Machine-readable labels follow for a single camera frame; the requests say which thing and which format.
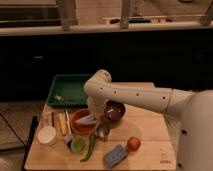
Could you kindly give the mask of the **pale yellowish gripper body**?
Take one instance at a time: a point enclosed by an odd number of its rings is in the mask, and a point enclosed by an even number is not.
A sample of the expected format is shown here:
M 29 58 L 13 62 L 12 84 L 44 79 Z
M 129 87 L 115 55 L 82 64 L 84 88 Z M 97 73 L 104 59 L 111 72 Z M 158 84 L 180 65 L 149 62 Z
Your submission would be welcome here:
M 95 117 L 96 122 L 101 122 L 101 116 L 103 115 L 104 109 L 106 107 L 106 100 L 88 97 L 87 105 L 90 113 Z

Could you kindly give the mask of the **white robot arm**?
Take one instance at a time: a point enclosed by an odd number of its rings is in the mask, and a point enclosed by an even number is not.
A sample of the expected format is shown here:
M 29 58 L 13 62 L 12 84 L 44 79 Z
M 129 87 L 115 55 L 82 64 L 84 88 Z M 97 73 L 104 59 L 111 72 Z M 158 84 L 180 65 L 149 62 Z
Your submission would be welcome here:
M 84 84 L 89 109 L 96 112 L 112 100 L 181 120 L 176 171 L 213 171 L 213 90 L 144 88 L 112 82 L 100 69 Z

